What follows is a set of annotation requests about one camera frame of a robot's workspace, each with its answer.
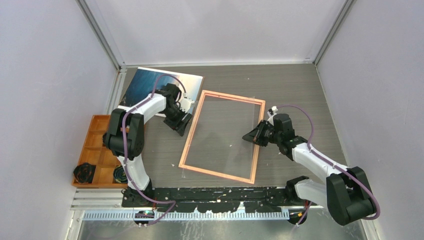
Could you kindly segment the landscape photo print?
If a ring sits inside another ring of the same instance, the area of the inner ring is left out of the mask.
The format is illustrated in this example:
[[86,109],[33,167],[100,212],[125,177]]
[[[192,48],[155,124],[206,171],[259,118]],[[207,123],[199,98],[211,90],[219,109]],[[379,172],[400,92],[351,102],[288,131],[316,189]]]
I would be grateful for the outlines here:
[[119,105],[124,107],[136,105],[148,97],[155,83],[157,83],[157,89],[161,89],[166,84],[175,84],[181,91],[177,95],[179,103],[182,102],[183,97],[196,101],[203,80],[204,77],[199,75],[138,67]]

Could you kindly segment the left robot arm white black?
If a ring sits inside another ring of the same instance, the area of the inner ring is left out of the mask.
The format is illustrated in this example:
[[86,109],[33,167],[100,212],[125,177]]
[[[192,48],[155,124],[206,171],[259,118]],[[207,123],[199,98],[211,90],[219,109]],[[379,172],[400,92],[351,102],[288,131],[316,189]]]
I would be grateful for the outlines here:
[[165,116],[164,123],[183,136],[194,100],[172,83],[155,89],[131,107],[119,106],[112,111],[103,144],[118,159],[127,177],[134,200],[141,207],[153,202],[152,181],[146,173],[142,151],[145,146],[145,124],[155,115]]

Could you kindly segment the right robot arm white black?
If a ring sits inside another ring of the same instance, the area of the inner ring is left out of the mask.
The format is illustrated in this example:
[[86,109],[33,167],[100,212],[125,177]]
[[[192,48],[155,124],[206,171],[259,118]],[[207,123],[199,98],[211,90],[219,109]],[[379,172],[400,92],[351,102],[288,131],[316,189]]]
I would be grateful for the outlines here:
[[379,207],[365,171],[340,165],[322,155],[307,139],[296,135],[288,114],[278,113],[261,120],[242,139],[261,147],[277,145],[282,155],[306,167],[323,182],[315,182],[307,176],[287,181],[284,196],[291,205],[305,200],[325,207],[341,226],[378,217]]

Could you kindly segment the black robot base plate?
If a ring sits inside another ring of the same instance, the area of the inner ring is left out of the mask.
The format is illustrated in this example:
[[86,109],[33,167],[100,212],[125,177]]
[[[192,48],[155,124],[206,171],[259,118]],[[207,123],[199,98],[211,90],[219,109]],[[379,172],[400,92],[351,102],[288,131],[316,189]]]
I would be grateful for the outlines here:
[[150,202],[136,190],[127,187],[121,190],[124,208],[153,208],[164,213],[169,201],[175,201],[171,212],[234,213],[244,207],[247,213],[276,213],[283,207],[305,208],[309,202],[290,198],[285,188],[265,187],[156,187],[148,189],[145,195],[155,201]]

